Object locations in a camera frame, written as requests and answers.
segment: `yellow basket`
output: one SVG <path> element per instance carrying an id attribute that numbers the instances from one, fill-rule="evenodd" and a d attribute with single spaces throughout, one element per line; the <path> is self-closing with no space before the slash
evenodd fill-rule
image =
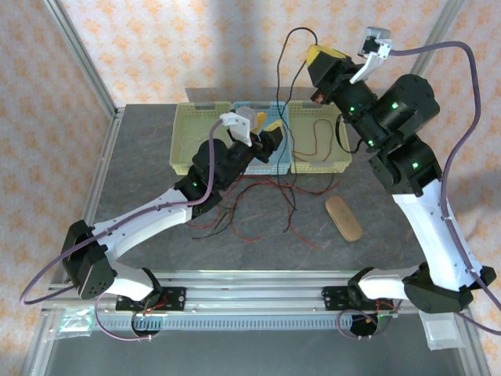
<path id="1" fill-rule="evenodd" d="M 321 106 L 317 103 L 302 100 L 292 100 L 289 102 L 289 127 L 292 136 L 294 137 L 293 162 L 290 170 L 297 174 L 326 174 L 326 173 L 341 173 L 351 163 L 351 155 L 345 153 L 339 145 L 337 145 L 336 136 L 332 137 L 336 117 L 340 113 L 336 106 L 330 104 Z M 315 135 L 313 132 L 313 123 L 319 119 L 327 121 L 319 121 L 316 126 L 317 136 L 317 153 L 312 156 L 298 154 L 313 154 L 315 152 Z M 341 143 L 346 150 L 349 150 L 348 136 L 344 122 L 341 122 L 339 128 Z M 330 156 L 323 161 L 323 158 L 329 153 L 330 140 L 332 141 L 332 151 Z"/>
<path id="2" fill-rule="evenodd" d="M 175 111 L 172 129 L 171 157 L 169 163 L 177 175 L 187 175 L 192 157 L 200 145 L 209 138 L 209 130 L 232 109 L 230 102 L 180 103 Z M 214 134 L 230 146 L 232 141 L 225 127 L 218 127 Z"/>

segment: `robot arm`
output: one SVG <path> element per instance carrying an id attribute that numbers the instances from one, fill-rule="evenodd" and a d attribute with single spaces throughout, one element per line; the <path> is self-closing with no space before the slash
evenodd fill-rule
<path id="1" fill-rule="evenodd" d="M 373 173 L 409 220 L 427 260 L 409 269 L 365 268 L 349 280 L 348 297 L 354 306 L 396 298 L 408 299 L 426 313 L 459 312 L 473 301 L 471 291 L 479 286 L 442 217 L 442 170 L 431 148 L 416 135 L 440 107 L 428 82 L 414 74 L 401 76 L 379 99 L 362 81 L 387 58 L 388 46 L 389 31 L 369 28 L 359 53 L 367 58 L 365 64 L 318 45 L 308 50 L 308 72 L 317 88 L 312 100 L 334 102 L 367 151 L 376 153 L 369 160 Z M 474 272 L 489 285 L 496 278 L 494 270 L 474 257 L 451 217 Z"/>
<path id="2" fill-rule="evenodd" d="M 143 308 L 157 304 L 161 288 L 154 275 L 146 268 L 133 269 L 122 265 L 117 259 L 157 233 L 211 210 L 222 199 L 219 190 L 227 190 L 255 157 L 268 163 L 282 141 L 280 122 L 272 123 L 259 135 L 251 131 L 251 128 L 260 128 L 258 122 L 263 122 L 264 118 L 250 108 L 241 107 L 236 113 L 223 114 L 221 119 L 229 126 L 233 144 L 228 148 L 221 140 L 214 139 L 214 183 L 206 201 L 188 205 L 200 200 L 207 191 L 208 141 L 193 157 L 188 175 L 155 200 L 92 227 L 85 221 L 78 221 L 70 227 L 63 251 L 98 233 L 108 233 L 63 260 L 81 298 L 94 298 L 107 292 L 140 302 Z"/>

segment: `plastic basket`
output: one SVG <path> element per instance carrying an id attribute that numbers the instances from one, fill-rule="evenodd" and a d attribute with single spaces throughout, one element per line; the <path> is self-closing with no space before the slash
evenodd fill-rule
<path id="1" fill-rule="evenodd" d="M 351 163 L 351 155 L 345 153 L 337 145 L 336 136 L 332 137 L 336 117 L 340 113 L 336 106 L 330 104 L 322 106 L 309 101 L 293 100 L 288 104 L 289 107 L 289 126 L 294 137 L 294 151 L 296 157 L 290 166 L 293 173 L 297 174 L 326 174 L 344 172 Z M 330 122 L 320 121 L 316 126 L 317 153 L 312 156 L 298 154 L 313 154 L 315 152 L 315 135 L 313 133 L 313 123 L 319 119 L 326 119 Z M 339 134 L 341 143 L 346 150 L 349 150 L 348 136 L 344 122 L 341 122 Z M 323 159 L 329 153 L 330 140 L 332 141 L 332 151 L 330 156 Z"/>
<path id="2" fill-rule="evenodd" d="M 233 109 L 236 110 L 238 107 L 247 106 L 253 108 L 259 112 L 266 113 L 265 123 L 262 125 L 261 129 L 266 128 L 268 125 L 276 120 L 280 119 L 279 109 L 283 111 L 283 118 L 288 123 L 289 115 L 287 113 L 287 107 L 285 107 L 284 102 L 279 102 L 279 106 L 276 105 L 275 101 L 272 102 L 235 102 L 233 104 Z M 285 142 L 285 139 L 280 144 L 279 149 L 274 152 L 269 158 L 269 163 L 263 163 L 254 159 L 247 170 L 245 170 L 244 175 L 286 175 L 289 171 L 290 164 L 292 162 L 292 153 L 290 148 L 291 142 L 290 138 Z"/>
<path id="3" fill-rule="evenodd" d="M 177 175 L 187 175 L 193 155 L 200 145 L 209 138 L 212 125 L 219 115 L 232 109 L 230 102 L 180 103 L 175 111 L 172 129 L 171 157 L 169 163 Z M 216 139 L 232 141 L 226 133 L 226 127 L 219 126 L 214 134 Z"/>

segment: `orange floral wallpaper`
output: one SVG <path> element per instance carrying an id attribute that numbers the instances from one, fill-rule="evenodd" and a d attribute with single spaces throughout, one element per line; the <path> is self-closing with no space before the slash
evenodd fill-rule
<path id="1" fill-rule="evenodd" d="M 40 311 L 20 293 L 82 216 L 109 120 L 43 1 L 4 0 L 0 24 L 0 374 L 15 375 Z"/>
<path id="2" fill-rule="evenodd" d="M 393 31 L 396 45 L 422 45 L 446 0 L 63 0 L 115 103 L 268 100 L 287 32 L 312 28 L 319 42 L 361 61 L 367 26 Z M 281 65 L 289 86 L 312 36 L 297 32 Z M 415 58 L 389 60 L 371 78 L 387 88 Z M 298 87 L 311 90 L 306 70 Z"/>
<path id="3" fill-rule="evenodd" d="M 477 131 L 460 151 L 449 180 L 449 199 L 471 249 L 495 268 L 492 290 L 501 298 L 501 8 L 497 0 L 467 2 L 445 40 L 460 40 L 474 50 L 478 64 L 482 115 Z M 424 75 L 434 87 L 441 113 L 420 133 L 442 166 L 471 124 L 474 105 L 466 54 L 438 52 Z M 474 317 L 501 330 L 501 313 L 482 292 L 475 293 Z M 480 332 L 492 374 L 501 373 L 501 338 Z"/>

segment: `wooden block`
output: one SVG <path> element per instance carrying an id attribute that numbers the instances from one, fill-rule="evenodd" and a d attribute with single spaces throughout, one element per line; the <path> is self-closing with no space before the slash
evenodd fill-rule
<path id="1" fill-rule="evenodd" d="M 357 241 L 362 237 L 359 221 L 341 197 L 334 196 L 327 200 L 326 209 L 344 239 Z"/>

